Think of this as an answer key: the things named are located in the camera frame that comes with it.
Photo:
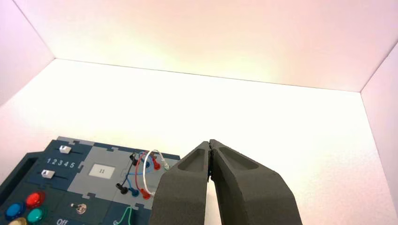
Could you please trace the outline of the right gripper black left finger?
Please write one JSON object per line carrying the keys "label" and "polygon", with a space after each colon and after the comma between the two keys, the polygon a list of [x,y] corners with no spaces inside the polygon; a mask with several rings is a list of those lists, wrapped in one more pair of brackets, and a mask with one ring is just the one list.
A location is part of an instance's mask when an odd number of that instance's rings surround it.
{"label": "right gripper black left finger", "polygon": [[204,224],[210,151],[203,141],[161,176],[149,224]]}

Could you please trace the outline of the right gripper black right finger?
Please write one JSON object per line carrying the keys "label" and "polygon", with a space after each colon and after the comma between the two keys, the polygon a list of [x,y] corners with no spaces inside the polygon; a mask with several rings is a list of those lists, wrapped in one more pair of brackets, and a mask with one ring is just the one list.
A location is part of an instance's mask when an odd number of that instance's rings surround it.
{"label": "right gripper black right finger", "polygon": [[274,170],[210,140],[211,179],[223,225],[300,225],[294,194]]}

